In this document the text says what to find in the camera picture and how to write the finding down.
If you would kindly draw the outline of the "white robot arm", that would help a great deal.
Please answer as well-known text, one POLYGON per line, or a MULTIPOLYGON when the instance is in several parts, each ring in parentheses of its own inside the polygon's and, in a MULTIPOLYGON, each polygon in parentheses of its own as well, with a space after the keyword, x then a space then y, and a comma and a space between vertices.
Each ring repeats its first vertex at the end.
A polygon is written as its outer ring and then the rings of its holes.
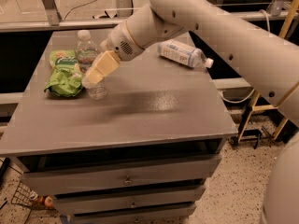
MULTIPOLYGON (((299 126, 299 46, 207 0, 149 0, 105 39, 83 78, 90 88, 154 43, 192 31, 268 103, 299 126)), ((281 150, 263 199, 260 224, 299 221, 299 140, 281 150)))

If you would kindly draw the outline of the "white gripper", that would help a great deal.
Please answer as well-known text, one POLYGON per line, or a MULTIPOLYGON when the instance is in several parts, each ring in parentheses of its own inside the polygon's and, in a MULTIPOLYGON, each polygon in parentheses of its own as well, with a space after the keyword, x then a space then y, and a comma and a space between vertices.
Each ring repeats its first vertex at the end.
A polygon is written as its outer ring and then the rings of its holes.
POLYGON ((131 61, 144 51, 131 38, 126 21, 118 24, 107 39, 101 42, 100 47, 110 51, 107 50, 96 57, 92 66, 85 73, 84 85, 98 84, 120 66, 120 59, 131 61))

